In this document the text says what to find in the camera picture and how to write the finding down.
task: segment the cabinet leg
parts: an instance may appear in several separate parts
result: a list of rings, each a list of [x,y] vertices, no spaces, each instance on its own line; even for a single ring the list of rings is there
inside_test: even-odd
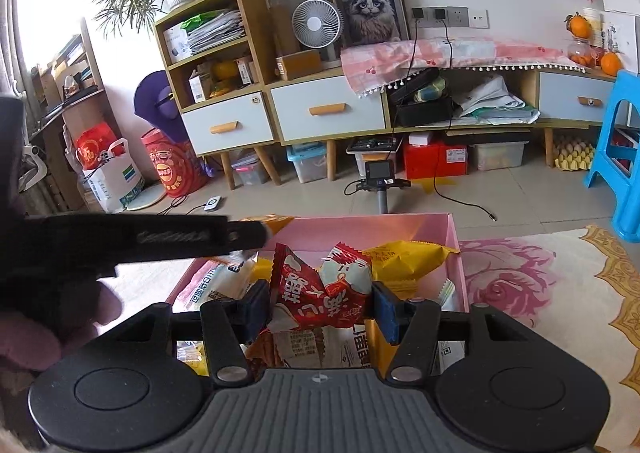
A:
[[[234,178],[234,169],[231,167],[231,158],[228,152],[222,152],[220,159],[222,159],[222,168],[225,170],[226,183],[229,185],[229,189],[233,191],[236,189],[236,179]]]
[[[261,146],[255,146],[254,151],[258,156],[258,158],[260,159],[260,162],[264,166],[265,170],[267,170],[267,173],[271,177],[271,180],[273,180],[273,183],[276,186],[279,186],[280,184],[282,184],[282,182],[280,181],[280,175],[278,175],[278,171],[276,170],[276,167],[273,165],[273,162],[271,162],[271,157],[269,157],[269,154],[267,154],[265,149]]]
[[[335,180],[335,141],[326,142],[326,178]]]
[[[545,158],[549,168],[554,166],[554,129],[545,128]]]

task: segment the pink cardboard box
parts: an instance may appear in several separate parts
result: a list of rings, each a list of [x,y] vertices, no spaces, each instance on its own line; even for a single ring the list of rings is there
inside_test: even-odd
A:
[[[296,218],[274,235],[260,251],[263,258],[273,259],[276,243],[284,243],[312,267],[320,267],[338,242],[364,250],[396,240],[439,243],[460,250],[453,216],[449,213],[399,214],[336,218]],[[191,276],[206,262],[197,258],[183,275],[167,302],[173,303]],[[451,253],[445,263],[418,283],[417,295],[435,299],[446,279],[456,286],[457,310],[469,310],[465,273],[460,254]]]

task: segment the pink rose pattern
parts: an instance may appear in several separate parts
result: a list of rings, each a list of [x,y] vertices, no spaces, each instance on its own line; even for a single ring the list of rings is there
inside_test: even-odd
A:
[[[556,253],[517,238],[460,242],[460,250],[469,303],[488,303],[535,327],[559,279],[550,270]]]

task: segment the framed cat picture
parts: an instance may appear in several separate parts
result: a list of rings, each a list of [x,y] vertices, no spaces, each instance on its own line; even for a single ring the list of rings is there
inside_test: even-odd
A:
[[[403,0],[330,0],[342,12],[342,47],[408,40]]]

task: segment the gray curtain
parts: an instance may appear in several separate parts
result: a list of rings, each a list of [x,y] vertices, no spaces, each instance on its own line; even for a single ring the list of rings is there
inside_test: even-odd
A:
[[[17,0],[0,0],[0,93],[21,94],[26,113],[27,133],[33,132],[42,113],[31,82],[31,74],[24,64],[18,31]],[[59,211],[49,187],[47,176],[20,196],[30,215],[48,215]]]

